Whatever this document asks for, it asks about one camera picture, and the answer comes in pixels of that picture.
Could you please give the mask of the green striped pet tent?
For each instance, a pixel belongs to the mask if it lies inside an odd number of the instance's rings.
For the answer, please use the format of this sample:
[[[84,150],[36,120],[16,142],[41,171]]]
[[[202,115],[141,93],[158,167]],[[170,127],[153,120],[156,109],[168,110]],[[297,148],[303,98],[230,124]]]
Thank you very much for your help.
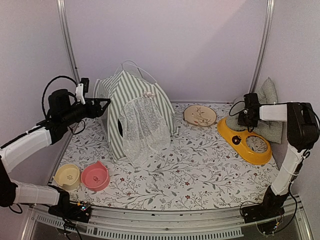
[[[122,62],[113,75],[97,79],[93,96],[110,99],[100,124],[114,163],[127,158],[142,166],[168,148],[179,132],[167,94],[132,60]]]

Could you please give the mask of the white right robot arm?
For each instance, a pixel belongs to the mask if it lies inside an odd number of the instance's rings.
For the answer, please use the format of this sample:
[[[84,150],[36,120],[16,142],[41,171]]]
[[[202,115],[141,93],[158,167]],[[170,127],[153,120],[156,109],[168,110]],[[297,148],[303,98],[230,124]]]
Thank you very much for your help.
[[[320,138],[320,119],[309,102],[261,104],[256,93],[243,96],[244,109],[238,113],[238,124],[248,128],[258,121],[286,122],[287,151],[275,180],[267,188],[258,213],[269,218],[282,207],[298,177],[303,161]]]

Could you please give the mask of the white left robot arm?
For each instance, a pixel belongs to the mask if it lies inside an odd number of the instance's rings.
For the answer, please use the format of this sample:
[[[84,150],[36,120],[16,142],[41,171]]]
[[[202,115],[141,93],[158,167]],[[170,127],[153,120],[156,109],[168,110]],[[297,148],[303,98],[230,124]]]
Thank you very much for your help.
[[[48,97],[46,117],[32,129],[22,133],[0,148],[0,205],[44,204],[54,206],[63,216],[74,213],[74,205],[66,200],[66,191],[13,180],[9,173],[38,151],[59,142],[70,126],[89,118],[101,117],[108,108],[109,98],[87,98],[79,90],[72,94],[67,89],[54,91]]]

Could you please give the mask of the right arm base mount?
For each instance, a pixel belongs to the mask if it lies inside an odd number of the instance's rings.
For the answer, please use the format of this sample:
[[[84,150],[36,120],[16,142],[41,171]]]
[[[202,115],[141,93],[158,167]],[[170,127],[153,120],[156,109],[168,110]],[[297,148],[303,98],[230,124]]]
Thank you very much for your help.
[[[246,224],[280,217],[285,213],[283,207],[264,208],[262,204],[242,206],[239,211]]]

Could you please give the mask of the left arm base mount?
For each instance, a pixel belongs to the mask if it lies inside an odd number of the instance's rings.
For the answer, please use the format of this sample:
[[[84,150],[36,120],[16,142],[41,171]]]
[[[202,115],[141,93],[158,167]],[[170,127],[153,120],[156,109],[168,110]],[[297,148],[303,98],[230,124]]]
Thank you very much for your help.
[[[69,193],[65,191],[59,194],[57,204],[48,208],[48,213],[66,220],[88,223],[92,209],[90,202],[71,202]]]

